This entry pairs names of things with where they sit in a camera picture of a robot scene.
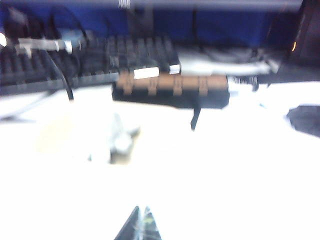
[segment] small white object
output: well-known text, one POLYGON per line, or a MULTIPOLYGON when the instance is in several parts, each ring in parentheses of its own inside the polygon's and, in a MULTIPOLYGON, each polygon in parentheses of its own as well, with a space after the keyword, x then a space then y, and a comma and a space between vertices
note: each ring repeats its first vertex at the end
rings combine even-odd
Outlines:
POLYGON ((114 140, 114 147, 117 153, 126 155, 133 144, 131 136, 126 132, 121 132, 114 140))
POLYGON ((7 46, 6 36, 2 32, 0 32, 0 45, 7 46))
POLYGON ((147 67, 133 70, 134 79, 146 79, 159 76, 159 68, 156 67, 147 67))
POLYGON ((178 74, 178 73, 180 73, 180 65, 179 64, 170 65, 169 68, 170 68, 169 74, 178 74))
POLYGON ((71 41, 64 41, 65 44, 65 50, 68 54, 72 53, 72 43, 71 41))

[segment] keyboard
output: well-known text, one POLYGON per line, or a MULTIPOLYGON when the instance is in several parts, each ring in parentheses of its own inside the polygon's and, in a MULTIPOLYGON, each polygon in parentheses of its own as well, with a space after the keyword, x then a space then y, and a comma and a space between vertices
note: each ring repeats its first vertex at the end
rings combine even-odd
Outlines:
POLYGON ((64 89, 55 73, 51 59, 63 72, 73 89, 110 84, 118 80, 119 72, 159 67, 164 73, 181 71, 178 54, 166 37, 95 38, 86 47, 44 51, 1 47, 0 94, 14 95, 64 89))

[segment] white desk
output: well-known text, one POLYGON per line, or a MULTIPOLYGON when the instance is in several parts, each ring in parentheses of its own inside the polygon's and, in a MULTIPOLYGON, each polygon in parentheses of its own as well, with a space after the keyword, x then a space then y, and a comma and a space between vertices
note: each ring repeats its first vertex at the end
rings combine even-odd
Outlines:
POLYGON ((137 204, 164 240, 319 239, 320 139, 283 120, 292 102, 263 100, 282 98, 272 87, 204 109, 195 132, 191 110, 112 104, 108 88, 76 91, 72 106, 62 91, 25 114, 37 123, 1 124, 0 239, 113 239, 137 204), (87 160, 112 110, 141 125, 127 165, 87 160))

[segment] black object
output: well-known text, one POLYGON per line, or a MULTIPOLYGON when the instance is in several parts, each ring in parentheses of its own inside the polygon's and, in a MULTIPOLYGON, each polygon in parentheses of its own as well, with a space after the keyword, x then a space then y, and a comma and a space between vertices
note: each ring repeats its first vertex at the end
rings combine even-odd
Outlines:
POLYGON ((138 240, 140 209, 136 206, 114 240, 138 240))
POLYGON ((297 131, 320 138, 320 106, 301 105, 290 109, 286 116, 297 131))
POLYGON ((304 0, 290 60, 320 67, 320 1, 304 0))
POLYGON ((136 206, 114 240, 161 240, 150 208, 136 206))
POLYGON ((171 65, 180 66, 177 52, 165 37, 95 38, 86 48, 74 49, 72 54, 65 50, 48 53, 50 57, 43 50, 32 50, 29 58, 23 50, 1 47, 1 95, 105 85, 115 82, 119 71, 159 67, 160 71, 169 72, 171 65), (62 81, 50 58, 66 81, 62 81))

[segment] black cable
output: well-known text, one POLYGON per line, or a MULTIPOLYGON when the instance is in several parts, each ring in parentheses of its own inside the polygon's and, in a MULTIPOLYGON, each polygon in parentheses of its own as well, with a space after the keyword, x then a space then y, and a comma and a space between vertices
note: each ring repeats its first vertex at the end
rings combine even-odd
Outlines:
POLYGON ((69 100, 73 100, 74 99, 74 94, 72 92, 72 88, 71 85, 69 83, 69 80, 67 77, 65 77, 64 73, 61 71, 61 69, 56 65, 55 61, 52 59, 52 57, 50 56, 50 54, 48 52, 46 52, 46 55, 48 57, 48 59, 50 60, 50 63, 52 65, 52 69, 55 72, 56 75, 58 75, 65 87, 66 93, 68 95, 69 100))
POLYGON ((57 26, 56 26, 56 18, 55 18, 55 16, 57 14, 61 14, 61 12, 62 12, 61 10, 63 10, 65 13, 69 14, 73 18, 76 26, 81 30, 81 32, 83 34, 83 37, 85 39, 87 39, 87 33, 86 33, 85 29, 83 28, 81 22, 78 20, 78 18, 75 16, 75 14, 72 11, 70 11, 68 8, 66 8, 63 5, 53 6, 52 9, 51 9, 49 23, 52 26, 52 29, 53 29, 54 34, 55 34, 55 37, 56 38, 60 38, 61 37, 59 32, 58 32, 57 26))

